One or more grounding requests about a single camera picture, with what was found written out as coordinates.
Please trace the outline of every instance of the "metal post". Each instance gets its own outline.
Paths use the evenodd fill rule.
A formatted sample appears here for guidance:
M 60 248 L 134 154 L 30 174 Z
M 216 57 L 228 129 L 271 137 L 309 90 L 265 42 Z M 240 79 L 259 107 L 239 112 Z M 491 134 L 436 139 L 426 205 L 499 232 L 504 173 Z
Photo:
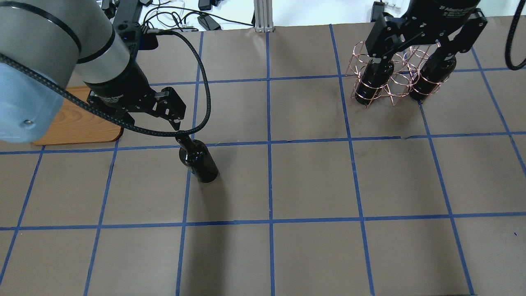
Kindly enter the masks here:
M 254 0 L 256 32 L 274 32 L 272 0 Z

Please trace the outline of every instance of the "white floor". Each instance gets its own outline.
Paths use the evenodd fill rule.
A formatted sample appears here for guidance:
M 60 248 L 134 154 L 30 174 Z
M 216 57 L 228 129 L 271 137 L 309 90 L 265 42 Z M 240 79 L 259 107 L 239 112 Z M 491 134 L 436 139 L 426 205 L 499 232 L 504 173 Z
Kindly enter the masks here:
M 173 0 L 172 6 L 182 6 L 190 9 L 199 9 L 198 0 Z M 366 23 L 370 20 L 371 7 L 374 0 L 273 0 L 272 11 L 275 26 L 308 26 L 344 23 Z M 410 0 L 386 0 L 387 11 L 394 16 L 402 15 Z M 479 7 L 486 16 L 513 15 L 517 9 L 519 0 L 482 0 Z M 149 9 L 144 9 L 141 20 Z M 172 8 L 160 11 L 174 11 Z M 222 0 L 218 7 L 213 7 L 209 13 L 219 15 L 226 19 L 250 23 L 254 13 L 254 1 L 252 0 Z M 166 24 L 169 19 L 160 16 Z M 220 19 L 216 21 L 222 29 L 240 29 L 246 26 L 227 23 Z M 156 27 L 163 28 L 157 21 L 153 22 Z M 188 17 L 188 25 L 200 30 L 203 28 L 197 22 L 197 16 Z

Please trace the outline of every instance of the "black hose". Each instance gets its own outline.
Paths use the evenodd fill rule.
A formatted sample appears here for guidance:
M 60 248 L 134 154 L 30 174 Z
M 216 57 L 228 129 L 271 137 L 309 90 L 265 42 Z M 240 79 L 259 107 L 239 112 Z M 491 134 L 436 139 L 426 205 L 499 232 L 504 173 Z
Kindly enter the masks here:
M 513 38 L 515 37 L 515 31 L 517 30 L 517 25 L 519 24 L 519 19 L 521 17 L 522 9 L 524 8 L 525 3 L 526 3 L 526 0 L 519 1 L 519 6 L 517 7 L 517 10 L 515 11 L 515 15 L 513 16 L 513 20 L 511 21 L 511 27 L 508 33 L 508 39 L 506 40 L 506 52 L 504 56 L 506 59 L 506 66 L 508 66 L 510 70 L 514 70 L 514 71 L 520 70 L 524 68 L 524 66 L 526 66 L 526 58 L 524 59 L 524 61 L 522 61 L 522 63 L 520 63 L 517 66 L 515 66 L 511 62 L 511 47 L 513 45 Z
M 67 90 L 63 89 L 62 87 L 60 87 L 59 85 L 57 85 L 56 83 L 54 83 L 53 81 L 47 79 L 46 77 L 40 75 L 39 73 L 31 70 L 30 68 L 22 65 L 21 63 L 13 60 L 12 58 L 0 53 L 0 62 L 2 63 L 5 63 L 17 70 L 19 70 L 20 72 L 26 74 L 27 76 L 35 79 L 36 81 L 44 84 L 47 88 L 49 88 L 50 90 L 56 92 L 57 94 L 63 96 L 64 98 L 70 100 L 72 103 L 74 103 L 75 105 L 79 106 L 80 108 L 94 114 L 94 115 L 97 115 L 99 116 L 100 118 L 104 119 L 104 120 L 107 120 L 111 123 L 114 123 L 116 125 L 119 125 L 121 127 L 124 127 L 125 129 L 128 129 L 128 130 L 131 130 L 131 131 L 134 131 L 134 132 L 137 132 L 137 133 L 141 133 L 141 134 L 146 134 L 146 135 L 151 135 L 151 136 L 159 136 L 159 137 L 177 137 L 177 136 L 186 136 L 186 135 L 191 135 L 191 134 L 194 134 L 194 133 L 197 133 L 198 131 L 202 130 L 203 127 L 205 127 L 206 123 L 208 122 L 208 119 L 210 119 L 210 111 L 211 111 L 211 100 L 210 100 L 210 89 L 208 87 L 208 80 L 206 78 L 206 73 L 205 73 L 205 67 L 203 66 L 203 63 L 201 61 L 201 58 L 199 57 L 199 54 L 196 52 L 195 48 L 192 46 L 192 44 L 190 43 L 190 41 L 188 41 L 188 39 L 186 39 L 184 36 L 182 36 L 181 34 L 177 33 L 177 32 L 173 32 L 173 31 L 160 31 L 158 33 L 155 33 L 156 35 L 175 35 L 179 38 L 181 38 L 187 45 L 188 47 L 191 49 L 192 53 L 194 54 L 194 56 L 196 57 L 197 59 L 197 63 L 199 64 L 199 68 L 201 69 L 201 74 L 203 76 L 203 83 L 205 85 L 205 92 L 206 92 L 206 114 L 205 114 L 205 117 L 203 118 L 203 121 L 197 125 L 196 127 L 194 127 L 193 129 L 190 129 L 190 130 L 187 130 L 187 131 L 177 131 L 177 132 L 160 132 L 160 131 L 153 131 L 153 130 L 149 130 L 149 129 L 144 129 L 142 127 L 138 127 L 138 126 L 134 126 L 133 124 L 129 124 L 129 123 L 126 123 L 120 119 L 117 119 L 117 118 L 114 118 L 104 112 L 101 112 L 99 111 L 98 109 L 94 108 L 94 107 L 91 107 L 90 105 L 88 105 L 87 103 L 85 103 L 84 101 L 82 101 L 81 99 L 75 97 L 74 95 L 72 95 L 71 93 L 69 93 Z

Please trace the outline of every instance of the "wooden board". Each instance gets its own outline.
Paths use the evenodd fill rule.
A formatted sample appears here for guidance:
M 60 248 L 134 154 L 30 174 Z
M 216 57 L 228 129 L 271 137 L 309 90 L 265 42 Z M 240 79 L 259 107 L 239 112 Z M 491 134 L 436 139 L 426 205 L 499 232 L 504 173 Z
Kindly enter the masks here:
M 86 102 L 89 95 L 87 86 L 69 87 L 67 90 Z M 47 133 L 34 145 L 83 144 L 116 141 L 123 134 L 123 128 L 107 122 L 72 102 L 64 99 Z

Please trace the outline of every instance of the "brown cutting board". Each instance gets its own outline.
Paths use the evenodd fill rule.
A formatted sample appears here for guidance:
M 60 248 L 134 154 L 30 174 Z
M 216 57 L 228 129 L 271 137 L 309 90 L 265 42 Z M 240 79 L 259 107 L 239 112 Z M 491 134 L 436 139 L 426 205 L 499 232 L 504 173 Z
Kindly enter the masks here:
M 87 86 L 69 87 L 67 90 L 86 102 L 89 95 Z M 34 145 L 83 144 L 116 141 L 123 134 L 123 128 L 107 122 L 72 102 L 64 99 L 47 133 Z

